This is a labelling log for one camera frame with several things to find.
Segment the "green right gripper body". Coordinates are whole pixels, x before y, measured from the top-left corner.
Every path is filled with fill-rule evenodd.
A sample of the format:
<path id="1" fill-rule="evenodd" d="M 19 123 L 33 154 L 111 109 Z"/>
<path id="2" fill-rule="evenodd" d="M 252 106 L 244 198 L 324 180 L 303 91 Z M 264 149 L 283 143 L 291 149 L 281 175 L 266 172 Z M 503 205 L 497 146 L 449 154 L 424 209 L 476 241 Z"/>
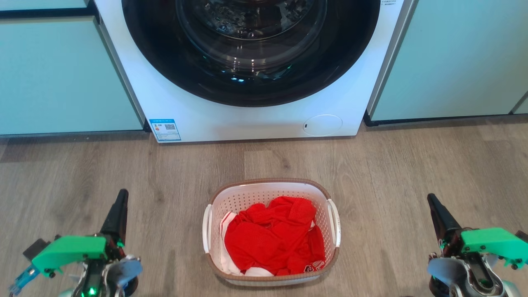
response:
<path id="1" fill-rule="evenodd" d="M 528 264 L 528 235 L 513 234 L 504 228 L 460 228 L 446 232 L 438 239 L 443 257 L 461 257 L 476 252 L 493 254 L 505 261 L 505 266 L 521 269 Z"/>

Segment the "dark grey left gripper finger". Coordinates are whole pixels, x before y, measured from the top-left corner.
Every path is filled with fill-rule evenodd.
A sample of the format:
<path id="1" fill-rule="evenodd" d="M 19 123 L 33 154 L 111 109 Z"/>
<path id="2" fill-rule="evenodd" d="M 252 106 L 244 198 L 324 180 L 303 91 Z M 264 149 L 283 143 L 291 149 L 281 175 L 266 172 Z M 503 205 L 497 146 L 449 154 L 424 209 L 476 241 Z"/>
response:
<path id="1" fill-rule="evenodd" d="M 127 215 L 128 215 L 128 198 L 127 189 L 121 189 L 114 203 L 114 231 L 115 236 L 124 245 L 126 243 Z"/>
<path id="2" fill-rule="evenodd" d="M 114 231 L 114 206 L 111 206 L 104 222 L 103 222 L 103 225 L 100 229 L 100 233 L 104 234 L 104 235 L 109 235 L 115 242 L 119 241 L 118 238 L 116 238 L 116 234 L 115 234 L 115 231 Z"/>

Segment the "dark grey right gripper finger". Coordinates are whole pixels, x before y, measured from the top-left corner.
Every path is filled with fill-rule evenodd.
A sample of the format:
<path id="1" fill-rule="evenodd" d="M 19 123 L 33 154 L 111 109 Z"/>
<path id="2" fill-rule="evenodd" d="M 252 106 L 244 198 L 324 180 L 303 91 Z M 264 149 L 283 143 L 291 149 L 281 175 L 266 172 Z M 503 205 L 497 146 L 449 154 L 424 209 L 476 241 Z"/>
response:
<path id="1" fill-rule="evenodd" d="M 455 220 L 455 218 L 453 217 L 453 215 L 449 212 L 449 210 L 447 209 L 446 211 L 446 218 L 449 219 L 449 222 L 447 222 L 447 230 L 445 232 L 445 237 L 444 238 L 449 238 L 451 237 L 452 233 L 455 232 L 455 231 L 458 231 L 459 229 L 462 229 L 460 224 L 458 224 L 458 222 Z"/>
<path id="2" fill-rule="evenodd" d="M 427 195 L 427 201 L 430 209 L 430 215 L 434 226 L 434 232 L 440 244 L 440 241 L 444 239 L 445 233 L 447 230 L 447 222 L 449 219 L 446 218 L 447 209 L 441 203 L 434 193 L 429 193 Z"/>

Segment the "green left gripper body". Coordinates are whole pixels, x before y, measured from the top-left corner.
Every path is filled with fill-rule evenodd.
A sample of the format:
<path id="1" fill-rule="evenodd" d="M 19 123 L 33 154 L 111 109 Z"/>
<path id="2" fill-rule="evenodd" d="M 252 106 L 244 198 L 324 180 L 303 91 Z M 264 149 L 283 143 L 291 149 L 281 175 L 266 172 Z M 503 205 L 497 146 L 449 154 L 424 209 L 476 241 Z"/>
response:
<path id="1" fill-rule="evenodd" d="M 38 239 L 23 252 L 34 270 L 46 278 L 62 274 L 61 268 L 74 262 L 102 260 L 105 264 L 125 257 L 121 239 L 103 233 L 87 236 L 59 236 L 54 241 Z"/>

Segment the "white perforated laundry basket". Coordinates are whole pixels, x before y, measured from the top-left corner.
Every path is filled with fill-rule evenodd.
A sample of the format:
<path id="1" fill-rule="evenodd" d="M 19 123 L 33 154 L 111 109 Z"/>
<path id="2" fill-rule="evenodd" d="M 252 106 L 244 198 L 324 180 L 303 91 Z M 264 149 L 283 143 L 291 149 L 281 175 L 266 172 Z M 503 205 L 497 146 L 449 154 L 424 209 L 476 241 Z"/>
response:
<path id="1" fill-rule="evenodd" d="M 301 197 L 310 200 L 316 208 L 316 224 L 321 229 L 325 267 L 304 274 L 273 277 L 229 275 L 221 271 L 219 230 L 221 218 L 228 211 L 242 211 L 255 203 L 268 205 L 279 196 Z M 337 207 L 324 187 L 312 180 L 271 178 L 239 181 L 221 187 L 206 206 L 202 220 L 202 240 L 206 259 L 213 272 L 224 281 L 245 287 L 292 286 L 325 277 L 337 261 L 341 244 L 341 222 Z"/>

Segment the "blue energy label sticker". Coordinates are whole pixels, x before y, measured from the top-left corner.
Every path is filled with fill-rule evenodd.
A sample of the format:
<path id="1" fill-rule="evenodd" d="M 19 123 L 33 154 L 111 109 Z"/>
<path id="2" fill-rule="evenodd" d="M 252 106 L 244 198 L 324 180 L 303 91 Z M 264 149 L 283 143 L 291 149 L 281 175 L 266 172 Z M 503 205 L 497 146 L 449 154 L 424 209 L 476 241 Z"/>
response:
<path id="1" fill-rule="evenodd" d="M 182 140 L 173 119 L 149 120 L 149 124 L 158 143 L 172 143 Z"/>

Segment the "red garment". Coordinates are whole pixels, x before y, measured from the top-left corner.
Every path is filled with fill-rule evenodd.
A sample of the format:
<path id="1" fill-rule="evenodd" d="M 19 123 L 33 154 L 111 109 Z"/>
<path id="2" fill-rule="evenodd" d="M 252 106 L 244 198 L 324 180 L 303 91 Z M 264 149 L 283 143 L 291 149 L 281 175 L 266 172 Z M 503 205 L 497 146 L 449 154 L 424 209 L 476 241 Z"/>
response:
<path id="1" fill-rule="evenodd" d="M 236 213 L 227 227 L 226 249 L 235 265 L 268 270 L 275 276 L 303 274 L 326 265 L 316 208 L 305 198 L 276 197 Z"/>

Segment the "round white filter cover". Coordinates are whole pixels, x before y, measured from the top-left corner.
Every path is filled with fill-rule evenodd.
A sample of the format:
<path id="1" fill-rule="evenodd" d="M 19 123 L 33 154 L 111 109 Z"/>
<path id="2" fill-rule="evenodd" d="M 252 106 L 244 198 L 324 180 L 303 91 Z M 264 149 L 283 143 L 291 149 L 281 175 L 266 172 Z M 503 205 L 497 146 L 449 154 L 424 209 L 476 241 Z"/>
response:
<path id="1" fill-rule="evenodd" d="M 343 121 L 335 115 L 323 114 L 311 117 L 303 125 L 303 131 L 311 137 L 328 137 L 337 133 Z"/>

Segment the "pale green wide cabinet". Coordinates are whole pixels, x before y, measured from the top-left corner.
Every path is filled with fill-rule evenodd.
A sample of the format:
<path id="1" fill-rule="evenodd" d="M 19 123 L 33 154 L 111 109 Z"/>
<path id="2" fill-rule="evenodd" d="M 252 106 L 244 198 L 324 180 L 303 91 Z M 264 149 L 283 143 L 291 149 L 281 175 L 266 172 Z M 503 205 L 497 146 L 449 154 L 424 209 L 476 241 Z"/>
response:
<path id="1" fill-rule="evenodd" d="M 94 16 L 0 19 L 0 135 L 142 130 Z"/>

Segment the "pale green cabinet with plinth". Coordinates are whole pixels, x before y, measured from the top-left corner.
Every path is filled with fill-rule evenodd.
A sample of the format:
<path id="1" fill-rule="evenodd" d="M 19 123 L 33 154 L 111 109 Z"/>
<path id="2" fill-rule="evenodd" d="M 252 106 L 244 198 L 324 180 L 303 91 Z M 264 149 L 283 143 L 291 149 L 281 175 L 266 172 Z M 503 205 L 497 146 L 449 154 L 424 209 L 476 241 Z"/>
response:
<path id="1" fill-rule="evenodd" d="M 523 113 L 528 0 L 403 0 L 366 126 Z"/>

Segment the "white front-load washing machine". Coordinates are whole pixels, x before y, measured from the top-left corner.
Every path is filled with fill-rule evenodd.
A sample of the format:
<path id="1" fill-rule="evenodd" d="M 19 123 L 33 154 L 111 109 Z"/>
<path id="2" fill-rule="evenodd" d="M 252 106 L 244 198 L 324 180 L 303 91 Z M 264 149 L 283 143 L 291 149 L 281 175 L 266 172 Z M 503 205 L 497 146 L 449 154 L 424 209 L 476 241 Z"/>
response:
<path id="1" fill-rule="evenodd" d="M 121 0 L 94 2 L 145 123 L 151 129 L 149 120 L 173 119 L 181 136 L 181 141 L 177 142 L 311 137 L 303 131 L 304 123 L 323 114 L 338 116 L 343 121 L 341 129 L 329 137 L 355 136 L 402 8 L 381 6 L 375 32 L 366 50 L 351 69 L 330 86 L 292 103 L 239 107 L 200 98 L 174 85 L 138 49 L 127 28 Z"/>

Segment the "dark round washing machine door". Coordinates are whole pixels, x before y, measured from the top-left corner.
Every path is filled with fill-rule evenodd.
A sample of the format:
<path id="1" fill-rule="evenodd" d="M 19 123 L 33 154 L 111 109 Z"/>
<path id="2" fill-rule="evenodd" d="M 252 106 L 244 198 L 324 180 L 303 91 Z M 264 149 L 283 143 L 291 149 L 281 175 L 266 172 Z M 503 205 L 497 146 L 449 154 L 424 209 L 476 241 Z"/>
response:
<path id="1" fill-rule="evenodd" d="M 292 103 L 357 62 L 380 0 L 121 0 L 130 34 L 166 79 L 229 106 Z"/>

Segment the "pale green cabinet drawer front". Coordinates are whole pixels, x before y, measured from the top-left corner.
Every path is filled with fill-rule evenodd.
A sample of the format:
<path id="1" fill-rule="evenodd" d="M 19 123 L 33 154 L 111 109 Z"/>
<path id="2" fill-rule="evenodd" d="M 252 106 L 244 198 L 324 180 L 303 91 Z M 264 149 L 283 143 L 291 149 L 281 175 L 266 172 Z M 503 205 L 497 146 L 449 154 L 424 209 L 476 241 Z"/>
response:
<path id="1" fill-rule="evenodd" d="M 0 12 L 33 9 L 86 8 L 90 0 L 0 0 Z"/>

